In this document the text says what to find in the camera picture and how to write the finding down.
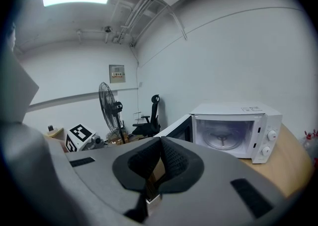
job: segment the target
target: microwave door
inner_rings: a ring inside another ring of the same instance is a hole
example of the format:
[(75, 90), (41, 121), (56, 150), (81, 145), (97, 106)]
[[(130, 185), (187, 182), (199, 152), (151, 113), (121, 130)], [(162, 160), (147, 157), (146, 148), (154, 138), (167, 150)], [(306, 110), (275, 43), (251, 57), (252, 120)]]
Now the microwave door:
[(193, 142), (192, 116), (189, 116), (166, 136), (183, 141)]

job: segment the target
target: microwave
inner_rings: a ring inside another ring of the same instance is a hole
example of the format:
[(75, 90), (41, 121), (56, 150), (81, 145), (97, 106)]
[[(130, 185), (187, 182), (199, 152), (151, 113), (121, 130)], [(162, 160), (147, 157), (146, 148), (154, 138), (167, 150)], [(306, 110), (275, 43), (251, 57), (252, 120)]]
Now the microwave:
[(279, 135), (282, 114), (262, 103), (205, 103), (158, 133), (266, 163)]

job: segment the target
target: office chair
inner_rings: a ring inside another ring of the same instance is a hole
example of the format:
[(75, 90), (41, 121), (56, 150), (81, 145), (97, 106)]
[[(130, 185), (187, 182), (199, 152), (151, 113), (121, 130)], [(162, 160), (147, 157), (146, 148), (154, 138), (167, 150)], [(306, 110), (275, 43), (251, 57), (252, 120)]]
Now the office chair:
[(158, 94), (154, 95), (151, 98), (151, 101), (153, 102), (153, 107), (152, 107), (150, 122), (149, 122), (150, 116), (142, 116), (141, 118), (145, 118), (147, 122), (143, 124), (134, 124), (133, 126), (136, 127), (136, 129), (133, 131), (134, 135), (143, 135), (144, 137), (145, 136), (153, 137), (154, 135), (160, 132), (160, 124), (158, 122), (158, 116), (157, 116), (158, 103), (160, 102), (159, 95)]

